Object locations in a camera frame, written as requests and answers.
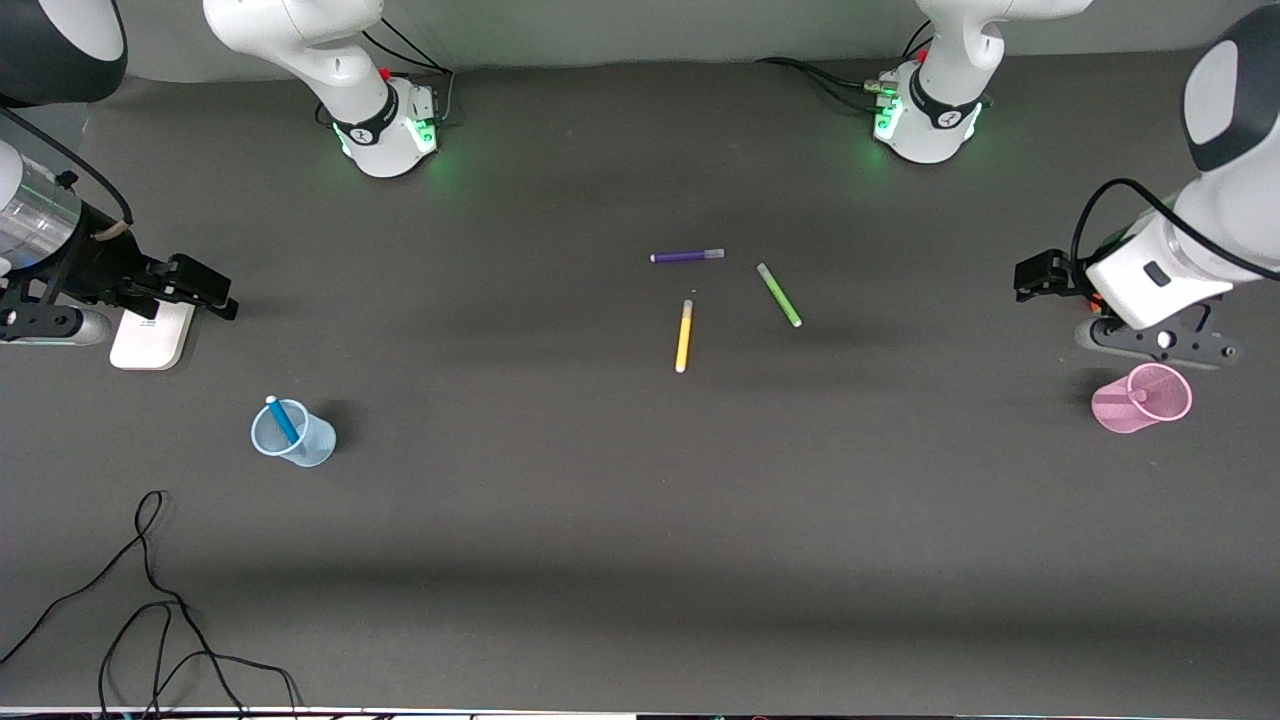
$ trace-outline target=blue marker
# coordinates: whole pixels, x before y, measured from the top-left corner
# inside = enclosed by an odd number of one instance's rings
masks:
[[[280,432],[284,437],[289,439],[289,445],[293,445],[302,439],[298,436],[297,428],[293,427],[293,420],[289,420],[288,414],[284,413],[284,406],[280,401],[275,398],[274,395],[266,396],[266,406],[271,409],[271,415],[275,418],[275,424],[280,425]]]

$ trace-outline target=gray wall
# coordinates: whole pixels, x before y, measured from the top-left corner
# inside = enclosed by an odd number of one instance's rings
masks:
[[[175,82],[284,77],[223,47],[205,24],[200,0],[119,3],[136,76]],[[1267,3],[1096,0],[1075,18],[1011,24],[1005,36],[1011,54],[1190,47]],[[387,0],[385,15],[436,60],[463,69],[772,54],[884,58],[900,53],[923,19],[911,0]],[[374,32],[389,36],[385,28]],[[372,55],[388,60],[376,50]]]

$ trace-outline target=marker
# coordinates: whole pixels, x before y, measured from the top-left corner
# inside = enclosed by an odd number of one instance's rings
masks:
[[[769,269],[764,265],[764,263],[756,265],[755,270],[760,273],[762,278],[764,278],[764,284],[769,286],[769,292],[772,292],[773,299],[778,301],[778,307],[782,307],[782,311],[786,313],[787,319],[791,320],[791,327],[799,328],[800,314],[796,313],[796,309],[791,306],[791,301],[787,300],[787,295],[782,292],[782,288],[778,286],[778,281],[773,279],[773,273],[769,272]]]
[[[718,260],[724,256],[724,249],[716,250],[690,250],[687,252],[654,252],[649,256],[650,263],[684,263],[686,260]]]
[[[680,345],[676,346],[676,372],[684,373],[689,364],[689,333],[694,331],[694,301],[686,300],[680,313]]]
[[[271,416],[275,418],[275,424],[280,425],[280,432],[288,438],[289,445],[298,442],[298,429],[293,427],[293,420],[289,420],[289,415],[284,411],[284,406],[280,401],[275,398],[274,395],[266,396],[266,406],[271,409]]]

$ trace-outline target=green led light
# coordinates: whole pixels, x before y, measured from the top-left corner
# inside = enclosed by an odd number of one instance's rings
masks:
[[[978,115],[979,114],[982,114],[982,102],[978,102],[978,105],[973,109],[973,119],[969,120],[969,129],[964,131],[964,138],[965,140],[969,140],[970,137],[973,137],[973,131],[974,131],[974,128],[978,127]]]
[[[893,131],[897,129],[897,120],[902,117],[902,101],[897,97],[893,102],[881,110],[881,119],[876,122],[876,137],[888,141],[893,137]]]
[[[430,120],[404,118],[404,128],[408,129],[410,137],[413,138],[413,145],[417,145],[419,152],[435,150],[435,133]]]
[[[342,136],[342,131],[338,129],[338,123],[333,123],[333,133],[338,136],[338,142],[342,143],[342,154],[351,158],[351,147],[347,147],[347,138]]]

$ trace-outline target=cup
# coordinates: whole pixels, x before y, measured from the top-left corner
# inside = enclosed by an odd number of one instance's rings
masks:
[[[1192,386],[1160,363],[1138,365],[1093,393],[1093,416],[1114,433],[1135,433],[1156,423],[1180,420],[1192,409]]]
[[[300,468],[315,468],[333,455],[338,433],[333,425],[307,411],[297,400],[280,400],[284,414],[298,430],[298,442],[291,443],[271,416],[270,407],[262,407],[253,418],[250,438],[259,452],[269,457],[283,457]]]

